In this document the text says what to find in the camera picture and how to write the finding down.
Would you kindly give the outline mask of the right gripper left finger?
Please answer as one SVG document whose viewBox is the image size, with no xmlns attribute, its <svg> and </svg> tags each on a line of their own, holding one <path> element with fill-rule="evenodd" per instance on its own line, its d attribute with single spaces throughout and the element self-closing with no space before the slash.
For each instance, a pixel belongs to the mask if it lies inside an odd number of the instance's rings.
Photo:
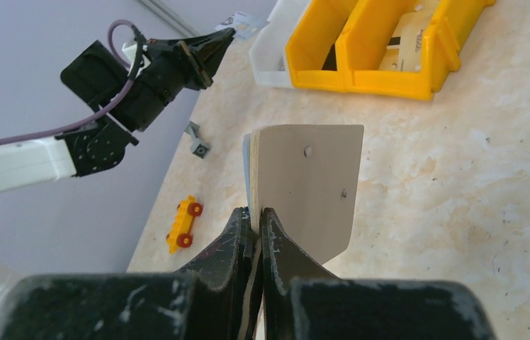
<svg viewBox="0 0 530 340">
<path fill-rule="evenodd" d="M 254 243 L 248 209 L 236 208 L 169 273 L 29 276 L 0 307 L 0 339 L 241 339 Z"/>
</svg>

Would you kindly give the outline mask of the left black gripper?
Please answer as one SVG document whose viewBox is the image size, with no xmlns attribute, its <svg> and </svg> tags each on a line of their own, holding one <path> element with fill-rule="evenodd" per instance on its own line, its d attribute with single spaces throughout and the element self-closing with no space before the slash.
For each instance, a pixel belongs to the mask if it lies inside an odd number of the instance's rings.
<svg viewBox="0 0 530 340">
<path fill-rule="evenodd" d="M 234 28 L 224 28 L 182 40 L 148 40 L 144 50 L 150 64 L 141 72 L 140 83 L 164 107 L 184 88 L 207 89 L 235 33 Z"/>
</svg>

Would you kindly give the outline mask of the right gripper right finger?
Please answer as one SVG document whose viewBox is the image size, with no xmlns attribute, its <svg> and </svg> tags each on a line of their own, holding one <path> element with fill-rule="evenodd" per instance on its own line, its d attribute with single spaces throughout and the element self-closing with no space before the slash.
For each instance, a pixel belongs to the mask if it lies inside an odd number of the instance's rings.
<svg viewBox="0 0 530 340">
<path fill-rule="evenodd" d="M 267 339 L 494 339 L 485 309 L 445 280 L 343 279 L 260 217 Z"/>
</svg>

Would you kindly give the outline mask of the credit card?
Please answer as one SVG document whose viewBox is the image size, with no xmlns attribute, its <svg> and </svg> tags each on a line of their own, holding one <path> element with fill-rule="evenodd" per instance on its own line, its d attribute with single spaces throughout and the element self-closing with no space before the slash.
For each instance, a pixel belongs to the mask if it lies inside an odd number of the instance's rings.
<svg viewBox="0 0 530 340">
<path fill-rule="evenodd" d="M 248 40 L 268 24 L 269 22 L 266 19 L 237 11 L 223 22 L 217 24 L 215 30 L 233 28 L 235 30 L 235 38 Z"/>
</svg>

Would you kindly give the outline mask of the beige card holder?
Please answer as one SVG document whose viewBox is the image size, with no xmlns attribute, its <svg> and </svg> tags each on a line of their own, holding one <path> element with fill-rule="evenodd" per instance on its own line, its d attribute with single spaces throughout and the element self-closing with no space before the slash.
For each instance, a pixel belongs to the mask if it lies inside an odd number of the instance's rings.
<svg viewBox="0 0 530 340">
<path fill-rule="evenodd" d="M 329 278 L 354 221 L 362 125 L 272 125 L 244 136 L 244 178 L 259 234 L 265 339 L 291 339 L 294 278 Z"/>
</svg>

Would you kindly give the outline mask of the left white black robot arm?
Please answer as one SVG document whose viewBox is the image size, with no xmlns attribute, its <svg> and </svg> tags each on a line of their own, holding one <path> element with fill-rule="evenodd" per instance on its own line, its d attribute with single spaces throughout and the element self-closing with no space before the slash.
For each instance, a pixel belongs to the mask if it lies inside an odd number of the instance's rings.
<svg viewBox="0 0 530 340">
<path fill-rule="evenodd" d="M 47 181 L 84 177 L 119 165 L 136 132 L 146 130 L 184 89 L 213 78 L 235 37 L 223 28 L 194 38 L 133 38 L 88 46 L 60 74 L 92 114 L 63 127 L 0 139 L 0 193 Z"/>
</svg>

